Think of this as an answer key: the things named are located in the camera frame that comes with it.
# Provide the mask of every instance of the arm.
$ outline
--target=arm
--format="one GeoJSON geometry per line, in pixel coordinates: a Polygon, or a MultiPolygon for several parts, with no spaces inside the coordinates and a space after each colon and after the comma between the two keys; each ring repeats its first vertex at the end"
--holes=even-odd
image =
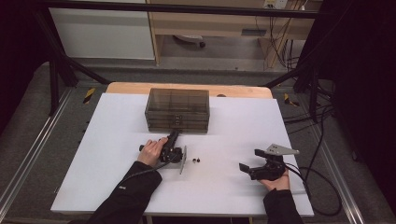
{"type": "MultiPolygon", "coordinates": [[[[134,162],[125,177],[152,169],[157,163],[166,141],[167,138],[162,138],[158,142],[148,140],[137,161],[134,162]]],[[[161,181],[161,175],[157,171],[127,179],[114,188],[110,196],[93,213],[87,224],[137,223],[149,205],[151,194],[161,181]]]]}
{"type": "Polygon", "coordinates": [[[297,212],[290,191],[289,170],[277,180],[260,180],[270,190],[263,200],[268,216],[268,224],[275,223],[303,223],[297,212]]]}

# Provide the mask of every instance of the white table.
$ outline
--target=white table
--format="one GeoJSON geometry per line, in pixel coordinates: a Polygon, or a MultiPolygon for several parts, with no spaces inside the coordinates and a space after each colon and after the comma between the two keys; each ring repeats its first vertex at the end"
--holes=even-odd
{"type": "MultiPolygon", "coordinates": [[[[149,138],[169,134],[148,131],[147,99],[146,94],[102,95],[51,211],[92,213],[128,171],[139,146],[149,138]]],[[[262,198],[267,191],[239,171],[238,163],[263,165],[264,158],[255,156],[254,149],[266,149],[273,143],[290,147],[276,100],[210,97],[208,133],[179,136],[176,146],[188,148],[183,173],[179,174],[179,164],[159,170],[163,182],[145,214],[263,216],[262,198]],[[201,162],[193,163],[197,158],[201,162]]],[[[296,165],[294,156],[284,160],[296,165]]],[[[302,181],[290,173],[290,184],[299,214],[313,216],[302,181]]]]}

